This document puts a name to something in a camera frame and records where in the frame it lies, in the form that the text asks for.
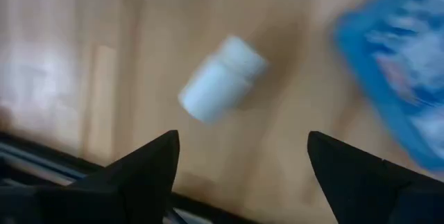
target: white object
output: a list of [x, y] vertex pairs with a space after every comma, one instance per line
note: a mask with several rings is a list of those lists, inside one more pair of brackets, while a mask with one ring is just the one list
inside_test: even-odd
[[238, 37], [229, 37], [198, 68], [179, 95], [194, 118], [212, 123], [247, 94], [268, 62]]

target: wooden floor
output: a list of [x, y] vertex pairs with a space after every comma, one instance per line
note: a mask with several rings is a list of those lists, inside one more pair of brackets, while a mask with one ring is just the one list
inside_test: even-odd
[[[0, 0], [0, 127], [99, 164], [170, 129], [174, 190], [263, 223], [335, 223], [306, 152], [320, 130], [420, 171], [332, 45], [364, 0]], [[214, 125], [177, 96], [227, 35], [271, 63]]]

